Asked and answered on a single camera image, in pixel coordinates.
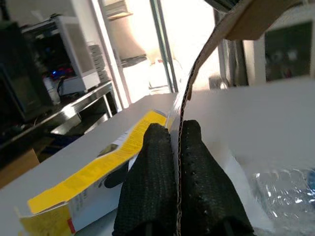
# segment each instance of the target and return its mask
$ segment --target brown box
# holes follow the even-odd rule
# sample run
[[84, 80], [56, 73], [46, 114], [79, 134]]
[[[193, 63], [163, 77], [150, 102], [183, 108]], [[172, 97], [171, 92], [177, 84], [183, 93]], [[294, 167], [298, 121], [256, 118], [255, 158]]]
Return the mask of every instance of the brown box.
[[0, 169], [0, 188], [39, 164], [33, 149], [30, 149]]

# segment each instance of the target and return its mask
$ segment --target yellow label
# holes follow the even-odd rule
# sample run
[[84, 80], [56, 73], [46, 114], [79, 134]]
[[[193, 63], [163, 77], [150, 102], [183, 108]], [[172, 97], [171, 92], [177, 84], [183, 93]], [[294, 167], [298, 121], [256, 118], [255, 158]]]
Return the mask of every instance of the yellow label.
[[68, 224], [69, 220], [71, 220], [71, 216], [67, 205], [34, 216], [20, 218], [24, 229], [32, 236], [70, 236], [72, 233]]
[[148, 112], [136, 124], [118, 150], [95, 159], [65, 181], [29, 199], [31, 212], [36, 214], [61, 202], [69, 201], [101, 177], [131, 159], [141, 150], [143, 135], [151, 123], [165, 125], [166, 117], [154, 111]]

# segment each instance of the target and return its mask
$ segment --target black mesh fabric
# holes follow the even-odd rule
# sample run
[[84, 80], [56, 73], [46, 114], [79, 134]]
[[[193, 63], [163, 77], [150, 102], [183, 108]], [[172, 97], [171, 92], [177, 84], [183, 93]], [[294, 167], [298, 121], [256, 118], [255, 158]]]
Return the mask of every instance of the black mesh fabric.
[[182, 236], [253, 235], [231, 180], [203, 144], [195, 120], [184, 121], [181, 162]]
[[176, 202], [170, 135], [163, 126], [151, 124], [123, 183], [113, 236], [172, 236]]

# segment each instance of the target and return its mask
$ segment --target white tabletop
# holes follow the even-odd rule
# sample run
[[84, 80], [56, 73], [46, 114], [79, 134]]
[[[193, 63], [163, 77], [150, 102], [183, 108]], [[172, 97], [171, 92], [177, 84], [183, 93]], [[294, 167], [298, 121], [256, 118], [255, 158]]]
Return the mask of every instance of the white tabletop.
[[[151, 109], [167, 113], [174, 94], [146, 96], [0, 190], [1, 235], [22, 229], [14, 212], [81, 169]], [[247, 175], [265, 169], [315, 167], [315, 81], [196, 92], [185, 119], [196, 119], [209, 147], [228, 144]], [[78, 235], [109, 236], [115, 212]]]

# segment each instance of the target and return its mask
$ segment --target cardboard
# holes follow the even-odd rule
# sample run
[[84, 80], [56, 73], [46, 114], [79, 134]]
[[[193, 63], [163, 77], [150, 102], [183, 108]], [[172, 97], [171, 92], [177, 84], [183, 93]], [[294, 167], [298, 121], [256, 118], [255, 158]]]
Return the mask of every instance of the cardboard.
[[6, 186], [25, 172], [39, 165], [33, 149], [30, 149], [0, 169], [0, 188]]
[[102, 151], [109, 153], [29, 199], [33, 215], [19, 216], [24, 229], [31, 235], [44, 232], [67, 236], [116, 209], [122, 182], [142, 148], [145, 131], [151, 123], [165, 125], [165, 122], [165, 115], [148, 112], [130, 131]]
[[230, 10], [215, 27], [205, 43], [190, 71], [185, 89], [175, 100], [167, 127], [169, 127], [175, 163], [176, 182], [178, 184], [177, 235], [181, 235], [181, 134], [185, 105], [191, 99], [193, 83], [198, 71], [223, 39], [258, 39], [289, 7], [300, 0], [241, 0]]

